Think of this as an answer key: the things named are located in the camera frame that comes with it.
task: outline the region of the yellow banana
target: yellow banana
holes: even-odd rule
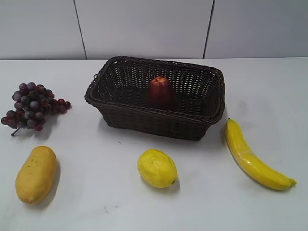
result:
[[[246,143],[240,126],[234,120],[228,119],[225,136],[235,161],[250,177],[275,190],[284,190],[296,184],[294,179],[287,178],[258,159]]]

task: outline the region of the white table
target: white table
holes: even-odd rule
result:
[[[225,77],[225,114],[199,142],[108,127],[84,100],[105,60],[0,61],[1,117],[22,82],[72,102],[39,134],[11,137],[12,129],[0,126],[0,230],[308,230],[308,58],[182,62],[215,66]],[[227,117],[265,163],[298,184],[274,192],[248,178],[222,141]],[[38,145],[55,151],[61,174],[43,204],[28,206],[16,196],[15,178]],[[180,185],[154,190],[141,180],[137,160],[150,148],[173,158]]]

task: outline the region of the apple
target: apple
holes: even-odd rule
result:
[[[146,102],[152,108],[174,110],[175,91],[170,81],[162,76],[152,79],[147,89]]]

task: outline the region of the grape bunch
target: grape bunch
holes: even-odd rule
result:
[[[65,114],[71,108],[69,101],[56,100],[51,90],[33,82],[20,84],[12,99],[16,101],[16,110],[8,111],[1,123],[14,129],[32,128],[41,131],[46,115]]]

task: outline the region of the wicker basket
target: wicker basket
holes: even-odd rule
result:
[[[171,81],[175,112],[146,106],[146,90],[156,76]],[[94,76],[85,99],[111,127],[197,141],[222,117],[225,84],[213,67],[121,56]]]

